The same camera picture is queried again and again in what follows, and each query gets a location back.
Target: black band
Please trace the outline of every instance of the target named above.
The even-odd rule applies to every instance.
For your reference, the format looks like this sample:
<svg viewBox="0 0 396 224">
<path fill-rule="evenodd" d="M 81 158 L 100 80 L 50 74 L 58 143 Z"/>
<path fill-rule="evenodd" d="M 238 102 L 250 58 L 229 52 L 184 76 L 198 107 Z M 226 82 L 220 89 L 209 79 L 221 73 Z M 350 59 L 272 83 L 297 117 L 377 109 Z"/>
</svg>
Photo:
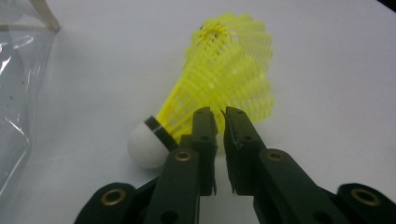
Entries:
<svg viewBox="0 0 396 224">
<path fill-rule="evenodd" d="M 165 130 L 158 120 L 151 116 L 145 120 L 145 124 L 158 137 L 158 139 L 160 139 L 160 141 L 169 151 L 178 149 L 178 144 L 175 139 Z"/>
</svg>

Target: white background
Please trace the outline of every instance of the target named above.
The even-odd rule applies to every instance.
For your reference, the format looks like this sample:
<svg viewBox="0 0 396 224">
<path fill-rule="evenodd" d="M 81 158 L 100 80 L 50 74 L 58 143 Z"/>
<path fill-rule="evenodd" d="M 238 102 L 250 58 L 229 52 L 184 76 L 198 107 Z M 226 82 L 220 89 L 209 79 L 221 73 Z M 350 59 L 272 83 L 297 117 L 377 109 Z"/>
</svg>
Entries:
<svg viewBox="0 0 396 224">
<path fill-rule="evenodd" d="M 273 36 L 273 116 L 256 123 L 321 187 L 362 183 L 396 201 L 396 14 L 375 0 L 55 1 L 62 25 L 37 102 L 28 172 L 1 223 L 73 223 L 96 190 L 160 171 L 129 159 L 127 135 L 155 115 L 208 17 L 250 13 Z M 208 223 L 258 223 L 232 195 L 223 148 Z"/>
</svg>

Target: yellow shuttlecock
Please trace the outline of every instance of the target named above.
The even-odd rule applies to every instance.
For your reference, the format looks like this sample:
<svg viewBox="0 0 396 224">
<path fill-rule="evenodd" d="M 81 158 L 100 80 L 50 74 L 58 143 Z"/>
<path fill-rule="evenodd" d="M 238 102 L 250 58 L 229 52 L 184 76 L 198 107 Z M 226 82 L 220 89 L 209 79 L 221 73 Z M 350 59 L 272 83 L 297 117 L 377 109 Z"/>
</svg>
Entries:
<svg viewBox="0 0 396 224">
<path fill-rule="evenodd" d="M 183 73 L 156 119 L 131 133 L 128 148 L 134 160 L 143 167 L 161 166 L 167 149 L 191 132 L 193 112 L 205 106 L 211 107 L 220 132 L 226 106 L 244 110 L 253 121 L 268 117 L 274 103 L 265 77 L 271 40 L 263 23 L 247 14 L 207 20 L 193 33 Z"/>
</svg>

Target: clear plastic bag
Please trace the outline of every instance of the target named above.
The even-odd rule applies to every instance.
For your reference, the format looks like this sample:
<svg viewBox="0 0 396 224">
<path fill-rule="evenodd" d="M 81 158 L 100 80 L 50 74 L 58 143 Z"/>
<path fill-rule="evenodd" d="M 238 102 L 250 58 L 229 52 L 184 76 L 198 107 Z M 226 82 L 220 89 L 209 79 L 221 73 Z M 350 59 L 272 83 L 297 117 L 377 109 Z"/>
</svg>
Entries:
<svg viewBox="0 0 396 224">
<path fill-rule="evenodd" d="M 58 30 L 45 0 L 0 0 L 0 212 L 35 147 L 35 101 Z"/>
</svg>

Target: shuttlecock base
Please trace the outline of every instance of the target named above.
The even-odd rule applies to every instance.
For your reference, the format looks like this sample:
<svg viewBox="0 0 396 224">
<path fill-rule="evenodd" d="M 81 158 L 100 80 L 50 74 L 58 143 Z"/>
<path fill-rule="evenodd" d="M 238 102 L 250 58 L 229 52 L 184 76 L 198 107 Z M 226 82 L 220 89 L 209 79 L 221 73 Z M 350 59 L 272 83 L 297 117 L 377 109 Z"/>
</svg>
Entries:
<svg viewBox="0 0 396 224">
<path fill-rule="evenodd" d="M 128 137 L 128 151 L 134 162 L 143 168 L 162 166 L 177 142 L 154 117 L 137 125 Z"/>
</svg>

